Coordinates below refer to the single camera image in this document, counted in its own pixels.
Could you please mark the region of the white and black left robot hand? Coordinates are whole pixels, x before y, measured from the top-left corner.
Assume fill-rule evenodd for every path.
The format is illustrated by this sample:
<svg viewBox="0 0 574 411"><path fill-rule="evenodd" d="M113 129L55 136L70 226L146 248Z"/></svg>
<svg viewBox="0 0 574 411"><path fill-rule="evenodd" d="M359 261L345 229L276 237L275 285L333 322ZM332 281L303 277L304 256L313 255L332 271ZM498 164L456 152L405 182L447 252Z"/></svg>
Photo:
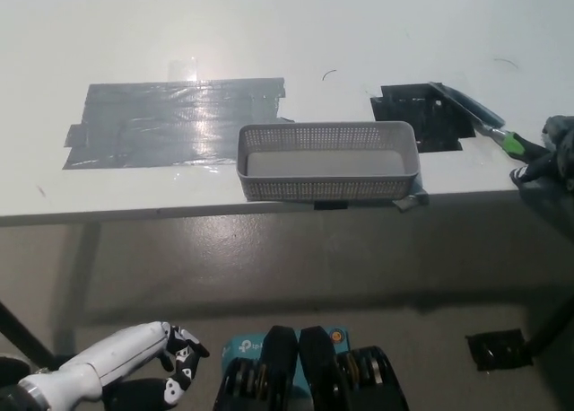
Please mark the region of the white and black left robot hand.
<svg viewBox="0 0 574 411"><path fill-rule="evenodd" d="M52 372L18 382L40 410L73 410L82 402L103 402L108 410L171 410L210 355L187 330L165 321L124 328L102 339ZM126 378L158 358L165 379Z"/></svg>

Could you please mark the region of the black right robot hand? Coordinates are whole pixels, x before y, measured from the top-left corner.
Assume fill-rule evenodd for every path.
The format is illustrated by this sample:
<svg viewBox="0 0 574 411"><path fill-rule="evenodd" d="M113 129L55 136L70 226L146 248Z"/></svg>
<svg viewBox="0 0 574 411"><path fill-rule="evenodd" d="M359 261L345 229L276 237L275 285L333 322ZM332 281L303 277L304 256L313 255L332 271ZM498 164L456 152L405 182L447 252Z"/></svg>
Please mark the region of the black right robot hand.
<svg viewBox="0 0 574 411"><path fill-rule="evenodd" d="M511 140L517 143L517 150L510 156L525 165L510 172L511 181L522 189L526 184L546 179L565 195L573 197L573 117L548 117L542 136L550 143L550 148L532 143L517 133L512 134Z"/></svg>

